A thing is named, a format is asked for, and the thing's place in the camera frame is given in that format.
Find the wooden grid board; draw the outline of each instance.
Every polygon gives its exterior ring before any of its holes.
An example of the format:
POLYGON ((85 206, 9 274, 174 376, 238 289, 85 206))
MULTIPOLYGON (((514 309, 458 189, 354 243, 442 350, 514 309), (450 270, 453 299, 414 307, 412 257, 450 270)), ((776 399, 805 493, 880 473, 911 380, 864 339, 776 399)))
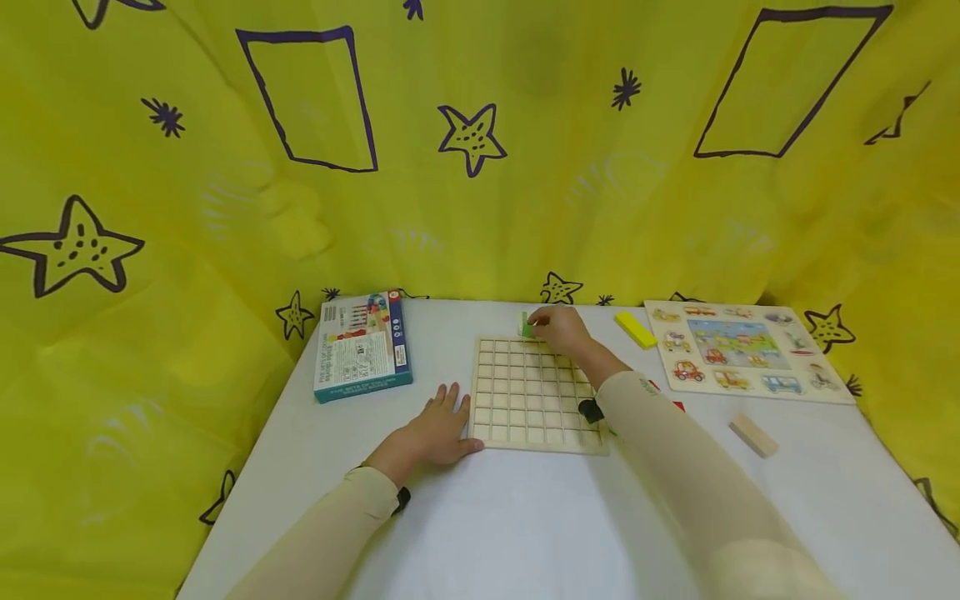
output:
POLYGON ((672 390, 854 404, 787 307, 663 300, 644 306, 672 390))
POLYGON ((593 398, 584 373, 547 344, 477 338, 469 435, 487 447, 607 454, 607 430, 578 407, 593 398))

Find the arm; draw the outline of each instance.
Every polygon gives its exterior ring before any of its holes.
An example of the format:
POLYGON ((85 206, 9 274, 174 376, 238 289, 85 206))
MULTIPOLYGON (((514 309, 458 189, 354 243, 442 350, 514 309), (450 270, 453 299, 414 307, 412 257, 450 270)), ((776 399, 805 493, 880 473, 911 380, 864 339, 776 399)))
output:
POLYGON ((707 431, 592 340, 575 310, 542 311, 531 315, 544 322, 534 333, 573 358, 598 391, 625 457, 651 474, 715 597, 842 598, 777 508, 707 431))
POLYGON ((347 474, 267 551, 227 600, 332 600, 360 552, 397 507, 396 493, 422 462, 450 465, 483 448, 460 440, 470 396, 440 386, 423 412, 390 434, 364 465, 347 474))

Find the vehicle puzzle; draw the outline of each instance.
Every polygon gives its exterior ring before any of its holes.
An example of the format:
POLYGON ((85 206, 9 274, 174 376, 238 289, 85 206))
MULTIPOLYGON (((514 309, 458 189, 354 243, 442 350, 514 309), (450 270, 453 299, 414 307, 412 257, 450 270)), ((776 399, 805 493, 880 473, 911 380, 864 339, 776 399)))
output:
POLYGON ((644 306, 673 390, 854 403, 790 308, 660 300, 644 306))

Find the black object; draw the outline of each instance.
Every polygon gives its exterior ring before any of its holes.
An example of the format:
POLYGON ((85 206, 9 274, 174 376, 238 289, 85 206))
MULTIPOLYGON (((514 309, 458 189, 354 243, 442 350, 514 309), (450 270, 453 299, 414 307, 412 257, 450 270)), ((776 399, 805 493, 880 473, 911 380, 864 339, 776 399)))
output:
POLYGON ((391 516, 397 516, 402 513, 403 509, 407 508, 407 504, 410 503, 410 491, 407 490, 406 486, 400 488, 400 491, 396 493, 396 501, 400 504, 391 516))
POLYGON ((584 400, 577 408, 580 410, 580 414, 584 416, 584 419, 591 425, 603 418, 603 411, 600 410, 597 401, 593 398, 584 400))

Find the hand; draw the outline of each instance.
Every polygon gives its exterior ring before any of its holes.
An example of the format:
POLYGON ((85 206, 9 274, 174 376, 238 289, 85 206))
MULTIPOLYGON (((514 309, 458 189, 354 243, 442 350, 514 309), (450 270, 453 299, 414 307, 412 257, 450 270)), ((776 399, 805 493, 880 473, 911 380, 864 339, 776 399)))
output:
POLYGON ((571 306, 543 306, 534 311, 527 323, 533 333, 559 354, 576 359, 592 346, 587 326, 571 306))
POLYGON ((461 440, 460 432, 470 414, 470 396, 464 396, 460 410, 454 411, 460 385, 449 391, 445 385, 413 420, 383 441, 364 463, 390 477, 398 488, 421 461, 433 465, 452 465, 464 456, 483 449, 480 440, 461 440))

